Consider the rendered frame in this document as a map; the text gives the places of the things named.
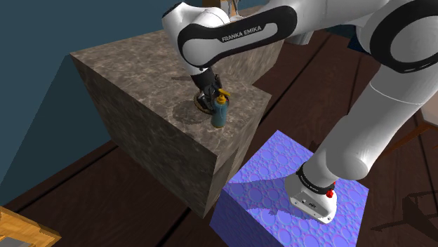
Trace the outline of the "brown round dish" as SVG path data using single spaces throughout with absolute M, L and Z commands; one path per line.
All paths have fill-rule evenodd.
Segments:
M 201 112 L 212 115 L 214 113 L 213 106 L 211 104 L 211 98 L 205 96 L 204 93 L 197 93 L 194 96 L 194 104 Z

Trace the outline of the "teal spray bottle yellow top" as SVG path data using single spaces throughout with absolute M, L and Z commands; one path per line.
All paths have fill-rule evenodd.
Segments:
M 211 125 L 215 128 L 222 128 L 225 126 L 227 118 L 227 108 L 230 94 L 223 89 L 219 89 L 219 96 L 213 101 L 213 113 L 211 115 Z

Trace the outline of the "purple bubble-patterned robot stand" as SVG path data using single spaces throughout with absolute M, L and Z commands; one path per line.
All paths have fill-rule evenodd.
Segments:
M 356 247 L 368 189 L 336 183 L 338 207 L 326 225 L 292 206 L 284 178 L 312 156 L 280 131 L 223 187 L 210 226 L 228 247 Z

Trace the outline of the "wooden framed furniture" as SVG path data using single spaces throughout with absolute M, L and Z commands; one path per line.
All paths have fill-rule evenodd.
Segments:
M 0 206 L 0 247 L 52 247 L 60 234 Z

